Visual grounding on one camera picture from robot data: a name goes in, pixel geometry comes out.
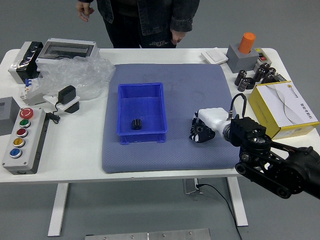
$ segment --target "electrical cord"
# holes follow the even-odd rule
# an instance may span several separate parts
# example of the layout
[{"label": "electrical cord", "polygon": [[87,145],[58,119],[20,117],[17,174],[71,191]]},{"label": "electrical cord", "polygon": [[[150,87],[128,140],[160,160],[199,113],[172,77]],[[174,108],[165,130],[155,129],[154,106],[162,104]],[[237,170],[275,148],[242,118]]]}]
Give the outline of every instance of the electrical cord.
[{"label": "electrical cord", "polygon": [[246,107],[247,107],[247,97],[243,94],[243,93],[238,93],[237,95],[235,95],[231,101],[231,106],[230,106],[230,110],[229,110],[229,116],[228,116],[228,120],[232,119],[233,116],[233,112],[234,112],[234,102],[236,100],[237,97],[241,96],[243,98],[243,108],[242,108],[242,118],[245,117],[245,113],[246,113]]},{"label": "electrical cord", "polygon": [[59,115],[55,115],[55,113],[58,112],[57,105],[58,105],[59,103],[60,103],[60,102],[57,101],[57,102],[55,103],[55,105],[54,105],[56,111],[53,111],[53,112],[49,112],[49,113],[48,113],[49,119],[51,119],[55,124],[58,124],[59,121],[60,121]]},{"label": "electrical cord", "polygon": [[231,207],[230,207],[230,204],[228,203],[227,199],[226,199],[214,186],[212,186],[212,185],[210,185],[210,184],[203,183],[203,184],[197,184],[197,185],[196,185],[197,188],[201,188],[201,187],[203,187],[203,186],[209,186],[209,187],[213,188],[213,189],[216,190],[216,192],[224,199],[224,201],[225,201],[226,204],[228,205],[229,211],[230,211],[231,216],[232,216],[232,218],[233,218],[236,232],[238,233],[240,239],[243,240],[242,237],[241,237],[241,234],[240,234],[240,232],[239,232],[238,226],[237,226],[236,217],[235,217],[235,215],[233,214],[233,212],[232,212],[232,210],[231,210]]}]

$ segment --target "black cylinder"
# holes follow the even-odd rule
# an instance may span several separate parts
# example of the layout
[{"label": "black cylinder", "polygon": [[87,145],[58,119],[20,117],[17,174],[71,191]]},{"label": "black cylinder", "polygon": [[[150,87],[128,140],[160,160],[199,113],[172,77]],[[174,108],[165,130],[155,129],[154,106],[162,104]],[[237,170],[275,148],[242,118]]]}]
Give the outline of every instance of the black cylinder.
[{"label": "black cylinder", "polygon": [[254,87],[256,85],[256,81],[252,77],[246,77],[245,79],[249,80],[249,83],[245,89],[247,89],[247,90],[254,89]]},{"label": "black cylinder", "polygon": [[272,74],[273,76],[276,75],[276,69],[274,67],[269,67],[268,74]]},{"label": "black cylinder", "polygon": [[248,79],[248,77],[242,78],[242,80],[239,83],[238,86],[238,91],[239,92],[244,92],[249,84],[250,80]]},{"label": "black cylinder", "polygon": [[261,84],[269,84],[274,82],[274,76],[271,73],[267,73],[261,81]]},{"label": "black cylinder", "polygon": [[253,76],[253,80],[255,82],[260,82],[260,80],[264,77],[265,74],[266,70],[264,70],[262,67],[259,67]]},{"label": "black cylinder", "polygon": [[264,77],[264,76],[269,72],[270,64],[264,62],[264,63],[262,63],[262,64],[260,65],[260,68],[262,68],[262,69],[265,70],[265,74],[262,76],[262,77]]},{"label": "black cylinder", "polygon": [[246,70],[240,70],[239,73],[238,73],[238,76],[236,77],[235,81],[234,81],[234,84],[236,86],[239,86],[239,83],[241,82],[241,80],[243,78],[245,78],[247,76],[247,72]]}]

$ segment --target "hand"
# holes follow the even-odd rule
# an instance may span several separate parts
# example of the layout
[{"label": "hand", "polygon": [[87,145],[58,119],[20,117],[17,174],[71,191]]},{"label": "hand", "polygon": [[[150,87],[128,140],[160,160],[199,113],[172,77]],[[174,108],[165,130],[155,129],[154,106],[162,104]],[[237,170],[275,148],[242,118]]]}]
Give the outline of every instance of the hand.
[{"label": "hand", "polygon": [[177,43],[180,43],[180,41],[185,37],[185,35],[187,34],[184,31],[175,31],[173,29],[170,28],[170,31],[172,33],[172,39],[171,42],[174,45],[177,45]]},{"label": "hand", "polygon": [[94,9],[90,7],[90,3],[78,1],[75,5],[78,16],[81,20],[88,22],[90,14],[94,13]]}]

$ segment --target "robotic arm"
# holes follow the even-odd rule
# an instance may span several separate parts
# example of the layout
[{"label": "robotic arm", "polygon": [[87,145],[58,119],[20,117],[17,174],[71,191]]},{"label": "robotic arm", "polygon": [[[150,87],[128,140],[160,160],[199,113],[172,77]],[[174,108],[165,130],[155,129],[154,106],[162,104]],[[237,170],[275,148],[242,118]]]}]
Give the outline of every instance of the robotic arm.
[{"label": "robotic arm", "polygon": [[[283,199],[302,191],[320,199],[320,156],[312,146],[296,148],[274,142],[264,126],[250,117],[232,118],[232,110],[228,113],[219,107],[197,111],[189,138],[203,143],[213,139],[215,132],[240,147],[235,165],[239,174]],[[276,155],[271,148],[287,152],[288,157]]]}]

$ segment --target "yellow box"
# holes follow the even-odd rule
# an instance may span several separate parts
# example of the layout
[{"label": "yellow box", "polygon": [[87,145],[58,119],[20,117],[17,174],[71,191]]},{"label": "yellow box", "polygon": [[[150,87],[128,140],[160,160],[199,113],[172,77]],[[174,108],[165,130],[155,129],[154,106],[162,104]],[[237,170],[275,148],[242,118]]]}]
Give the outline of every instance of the yellow box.
[{"label": "yellow box", "polygon": [[319,124],[291,81],[259,84],[248,101],[272,139],[305,135]]}]

